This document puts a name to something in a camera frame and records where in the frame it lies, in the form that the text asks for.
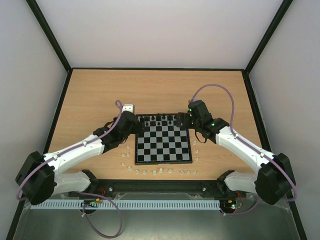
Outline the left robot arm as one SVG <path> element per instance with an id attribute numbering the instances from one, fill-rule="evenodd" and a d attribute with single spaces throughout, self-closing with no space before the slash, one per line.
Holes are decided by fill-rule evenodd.
<path id="1" fill-rule="evenodd" d="M 84 171 L 65 173 L 66 170 L 117 148 L 129 135 L 138 135 L 144 130 L 144 121 L 125 110 L 71 146 L 45 154 L 30 153 L 15 178 L 18 184 L 16 199 L 38 205 L 52 195 L 86 191 L 92 183 L 91 177 Z"/>

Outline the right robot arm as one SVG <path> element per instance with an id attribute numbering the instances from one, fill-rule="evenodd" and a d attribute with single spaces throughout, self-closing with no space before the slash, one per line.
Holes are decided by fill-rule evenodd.
<path id="1" fill-rule="evenodd" d="M 226 148 L 254 172 L 227 171 L 218 178 L 218 191 L 229 196 L 235 191 L 257 194 L 264 202 L 274 205 L 289 192 L 296 190 L 289 158 L 258 147 L 236 132 L 222 118 L 213 118 L 202 100 L 190 102 L 188 112 L 176 115 L 176 125 L 193 129 L 205 141 Z"/>

